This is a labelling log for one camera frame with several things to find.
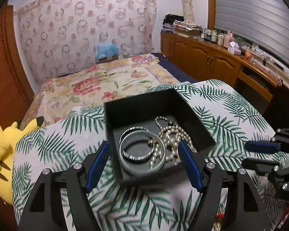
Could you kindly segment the pink bottle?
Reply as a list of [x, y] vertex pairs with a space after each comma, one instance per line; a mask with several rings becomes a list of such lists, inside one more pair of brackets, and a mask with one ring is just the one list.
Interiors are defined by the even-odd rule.
[[228, 31], [227, 34], [224, 35], [224, 42], [223, 42], [223, 46], [224, 48], [231, 48], [231, 42], [233, 42], [233, 32], [232, 31]]

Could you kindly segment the silver patterned bangle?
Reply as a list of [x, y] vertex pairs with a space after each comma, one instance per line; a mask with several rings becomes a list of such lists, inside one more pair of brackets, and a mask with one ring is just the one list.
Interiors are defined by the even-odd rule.
[[130, 127], [119, 138], [119, 150], [124, 160], [132, 163], [145, 162], [155, 152], [155, 136], [148, 128]]

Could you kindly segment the yellow pikachu plush toy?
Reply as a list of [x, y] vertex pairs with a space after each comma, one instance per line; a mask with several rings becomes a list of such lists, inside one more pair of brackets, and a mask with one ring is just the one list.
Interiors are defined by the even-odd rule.
[[44, 117], [40, 116], [31, 120], [24, 130], [18, 128], [15, 121], [11, 126], [3, 129], [0, 126], [0, 198], [12, 204], [12, 170], [15, 148], [18, 141], [42, 127]]

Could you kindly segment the folded clothes stack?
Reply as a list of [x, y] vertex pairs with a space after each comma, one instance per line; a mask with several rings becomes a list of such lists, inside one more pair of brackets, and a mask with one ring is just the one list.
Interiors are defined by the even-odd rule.
[[200, 36], [203, 27], [194, 21], [184, 20], [183, 16], [167, 14], [163, 19], [162, 32], [173, 33], [185, 38]]

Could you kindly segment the grey window roller blind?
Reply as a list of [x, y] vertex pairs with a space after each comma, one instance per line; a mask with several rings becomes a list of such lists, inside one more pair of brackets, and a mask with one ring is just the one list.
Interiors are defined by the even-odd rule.
[[216, 0], [214, 26], [256, 42], [289, 65], [289, 9], [283, 0]]

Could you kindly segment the dark blue bed sheet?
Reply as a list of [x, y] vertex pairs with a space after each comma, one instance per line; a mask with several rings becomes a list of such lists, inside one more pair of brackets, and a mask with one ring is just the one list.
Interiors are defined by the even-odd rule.
[[159, 65], [166, 69], [179, 82], [190, 82], [191, 84], [198, 82], [197, 80], [177, 68], [172, 62], [167, 60], [167, 58], [162, 53], [152, 53], [152, 55], [154, 55], [159, 60]]

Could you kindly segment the white cosmetic jar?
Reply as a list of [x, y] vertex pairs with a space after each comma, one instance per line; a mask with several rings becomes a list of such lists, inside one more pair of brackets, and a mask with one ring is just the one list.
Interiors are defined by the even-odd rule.
[[211, 42], [212, 43], [216, 43], [217, 42], [217, 32], [216, 32], [216, 30], [212, 30], [211, 31]]

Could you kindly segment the pale green jade bangle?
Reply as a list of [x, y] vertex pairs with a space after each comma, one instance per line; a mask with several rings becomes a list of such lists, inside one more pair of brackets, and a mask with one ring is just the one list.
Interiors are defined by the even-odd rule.
[[118, 157], [123, 169], [144, 176], [160, 171], [166, 162], [166, 146], [154, 132], [141, 126], [130, 127], [119, 139]]

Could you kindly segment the pink tissue box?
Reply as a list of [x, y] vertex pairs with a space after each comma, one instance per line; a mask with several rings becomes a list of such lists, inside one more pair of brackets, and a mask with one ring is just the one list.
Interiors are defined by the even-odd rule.
[[233, 55], [241, 55], [241, 50], [239, 45], [232, 41], [229, 43], [229, 47], [228, 47], [228, 52], [233, 54]]

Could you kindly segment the brown louvered wardrobe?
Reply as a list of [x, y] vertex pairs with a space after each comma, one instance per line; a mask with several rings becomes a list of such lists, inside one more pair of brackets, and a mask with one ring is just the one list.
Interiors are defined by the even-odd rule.
[[24, 72], [15, 40], [13, 6], [0, 9], [0, 126], [21, 122], [32, 103], [33, 90]]

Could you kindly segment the blue plush toy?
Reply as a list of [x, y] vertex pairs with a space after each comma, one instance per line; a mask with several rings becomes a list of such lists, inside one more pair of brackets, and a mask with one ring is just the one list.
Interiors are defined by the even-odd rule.
[[109, 63], [118, 60], [119, 49], [116, 44], [98, 45], [95, 52], [95, 59], [98, 64]]

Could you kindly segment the floral bed blanket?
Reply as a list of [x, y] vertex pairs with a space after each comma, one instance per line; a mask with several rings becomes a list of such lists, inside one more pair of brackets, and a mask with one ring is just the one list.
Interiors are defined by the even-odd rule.
[[180, 82], [159, 65], [152, 54], [97, 64], [89, 69], [44, 82], [26, 112], [20, 129], [38, 116], [45, 125], [65, 119], [77, 106], [96, 107], [105, 102], [148, 91], [159, 84]]

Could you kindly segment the black open jewelry box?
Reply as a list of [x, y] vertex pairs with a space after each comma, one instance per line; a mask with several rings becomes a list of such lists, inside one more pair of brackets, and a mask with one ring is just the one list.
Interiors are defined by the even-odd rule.
[[181, 168], [177, 144], [208, 154], [216, 142], [175, 89], [129, 96], [104, 105], [106, 136], [119, 184], [136, 184]]

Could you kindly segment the wooden sideboard cabinet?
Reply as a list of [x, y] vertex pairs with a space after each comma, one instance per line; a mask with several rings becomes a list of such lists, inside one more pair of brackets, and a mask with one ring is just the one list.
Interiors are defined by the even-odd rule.
[[161, 33], [161, 52], [197, 81], [217, 79], [240, 92], [261, 112], [289, 110], [286, 82], [262, 64], [216, 44]]

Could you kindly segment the circle patterned sheer curtain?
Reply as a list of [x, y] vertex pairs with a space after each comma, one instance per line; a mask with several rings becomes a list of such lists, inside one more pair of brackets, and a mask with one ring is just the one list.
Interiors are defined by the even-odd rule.
[[35, 0], [15, 15], [39, 85], [93, 66], [98, 45], [116, 44], [121, 58], [153, 51], [156, 0]]

